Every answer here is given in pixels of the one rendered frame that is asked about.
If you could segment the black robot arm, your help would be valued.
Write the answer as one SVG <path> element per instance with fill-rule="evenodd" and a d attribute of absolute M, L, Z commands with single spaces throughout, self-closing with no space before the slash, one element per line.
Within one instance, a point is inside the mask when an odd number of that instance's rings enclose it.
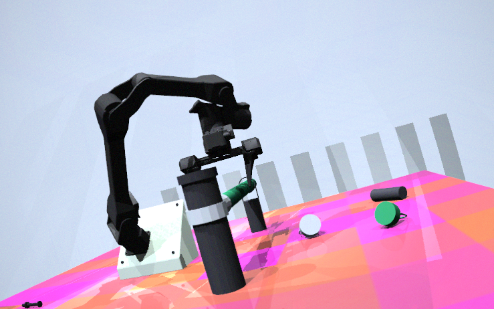
<path fill-rule="evenodd" d="M 231 148 L 229 140 L 235 138 L 233 130 L 245 130 L 251 126 L 250 104 L 236 102 L 233 92 L 232 83 L 214 74 L 183 78 L 139 72 L 94 102 L 94 111 L 104 137 L 110 190 L 107 226 L 117 244 L 126 249 L 125 255 L 147 253 L 150 242 L 150 231 L 138 225 L 138 219 L 141 219 L 139 204 L 128 190 L 124 138 L 130 117 L 150 95 L 185 96 L 210 102 L 197 100 L 189 110 L 190 114 L 199 115 L 201 131 L 210 124 L 225 124 L 217 129 L 218 132 L 203 133 L 203 147 L 205 154 L 208 154 L 209 149 L 218 146 Z"/>

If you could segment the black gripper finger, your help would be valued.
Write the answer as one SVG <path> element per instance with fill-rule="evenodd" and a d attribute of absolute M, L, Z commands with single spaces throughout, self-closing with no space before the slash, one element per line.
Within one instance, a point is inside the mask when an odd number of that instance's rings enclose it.
<path fill-rule="evenodd" d="M 245 162 L 245 171 L 247 175 L 247 182 L 249 188 L 251 187 L 251 179 L 252 179 L 252 170 L 253 170 L 253 164 L 254 160 L 258 159 L 257 153 L 255 150 L 251 152 L 246 152 L 243 154 L 244 162 Z"/>
<path fill-rule="evenodd" d="M 199 171 L 199 170 L 200 170 L 200 168 L 195 167 L 195 168 L 193 168 L 193 169 L 189 169 L 189 170 L 187 170 L 187 173 L 189 174 L 189 173 L 193 173 L 193 172 L 196 172 L 196 171 Z"/>

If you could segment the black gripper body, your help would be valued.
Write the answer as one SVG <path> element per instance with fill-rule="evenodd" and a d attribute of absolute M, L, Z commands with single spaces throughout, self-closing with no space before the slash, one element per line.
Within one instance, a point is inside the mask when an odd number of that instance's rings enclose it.
<path fill-rule="evenodd" d="M 209 131 L 209 134 L 218 132 L 218 128 L 225 126 L 223 123 L 210 124 L 202 129 L 202 133 Z M 257 155 L 263 153 L 261 144 L 257 137 L 249 138 L 247 140 L 241 141 L 242 146 L 236 148 L 229 148 L 224 146 L 218 146 L 209 149 L 206 157 L 197 158 L 195 155 L 183 158 L 179 161 L 180 171 L 184 174 L 188 174 L 187 170 L 198 167 L 201 169 L 202 166 L 229 159 L 242 155 L 246 152 L 256 151 Z M 218 157 L 218 158 L 217 158 Z"/>

